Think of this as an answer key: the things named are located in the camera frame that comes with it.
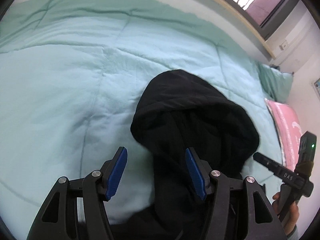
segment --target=window frame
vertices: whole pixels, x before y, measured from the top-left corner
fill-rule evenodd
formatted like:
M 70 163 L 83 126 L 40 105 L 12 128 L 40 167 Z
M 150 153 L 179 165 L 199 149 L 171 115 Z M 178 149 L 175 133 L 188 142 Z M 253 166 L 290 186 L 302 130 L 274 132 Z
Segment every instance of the window frame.
M 267 40 L 276 31 L 299 2 L 299 0 L 281 0 L 267 16 L 266 20 L 264 20 L 261 25 L 258 25 L 255 20 L 235 1 L 225 1 L 235 8 L 244 18 L 246 18 L 265 40 Z

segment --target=finger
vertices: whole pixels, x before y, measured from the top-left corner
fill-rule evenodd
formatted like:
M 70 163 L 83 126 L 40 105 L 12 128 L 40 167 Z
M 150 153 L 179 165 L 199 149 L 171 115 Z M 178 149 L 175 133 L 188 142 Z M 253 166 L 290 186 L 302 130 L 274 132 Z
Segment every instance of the finger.
M 294 202 L 290 206 L 290 218 L 287 224 L 284 226 L 284 231 L 286 235 L 290 234 L 293 230 L 295 225 L 297 224 L 298 218 L 299 218 L 299 208 L 297 204 Z
M 277 200 L 273 201 L 272 207 L 273 207 L 273 210 L 275 211 L 275 213 L 278 214 L 279 213 L 279 211 L 278 211 L 279 202 Z
M 272 199 L 278 199 L 280 197 L 280 192 L 277 192 L 276 194 L 273 195 Z
M 290 221 L 292 221 L 294 224 L 297 223 L 299 218 L 299 208 L 295 202 L 292 203 L 290 206 Z

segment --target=wall switch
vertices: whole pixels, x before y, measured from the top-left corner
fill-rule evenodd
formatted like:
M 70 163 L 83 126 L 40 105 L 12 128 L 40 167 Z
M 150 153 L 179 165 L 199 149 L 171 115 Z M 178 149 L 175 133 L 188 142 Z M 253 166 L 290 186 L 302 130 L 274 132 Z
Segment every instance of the wall switch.
M 286 50 L 287 47 L 288 47 L 288 42 L 287 42 L 287 40 L 285 40 L 279 47 L 280 47 L 281 50 Z

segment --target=blue finger pad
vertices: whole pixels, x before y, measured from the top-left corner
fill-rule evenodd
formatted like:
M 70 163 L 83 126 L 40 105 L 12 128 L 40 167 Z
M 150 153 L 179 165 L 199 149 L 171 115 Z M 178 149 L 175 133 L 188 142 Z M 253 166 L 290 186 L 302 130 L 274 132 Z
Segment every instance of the blue finger pad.
M 199 171 L 195 159 L 192 156 L 192 153 L 188 148 L 186 149 L 186 163 L 196 193 L 201 198 L 201 200 L 204 200 L 207 196 L 205 192 L 205 181 L 201 175 L 201 172 Z
M 122 174 L 124 172 L 124 168 L 127 164 L 127 160 L 128 160 L 128 152 L 126 148 L 123 148 L 107 181 L 107 186 L 108 186 L 107 192 L 106 192 L 107 200 L 110 200 L 111 197 L 113 197 L 116 194 Z

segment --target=black hoodie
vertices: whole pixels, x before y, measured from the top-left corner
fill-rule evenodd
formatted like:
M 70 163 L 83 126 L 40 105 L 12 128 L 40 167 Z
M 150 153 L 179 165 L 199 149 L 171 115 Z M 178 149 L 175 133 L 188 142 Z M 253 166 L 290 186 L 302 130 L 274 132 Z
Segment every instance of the black hoodie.
M 137 105 L 131 133 L 153 155 L 155 201 L 125 224 L 112 226 L 116 239 L 199 239 L 207 207 L 195 194 L 186 148 L 194 147 L 213 170 L 240 178 L 244 162 L 259 145 L 241 106 L 183 70 L 151 80 Z

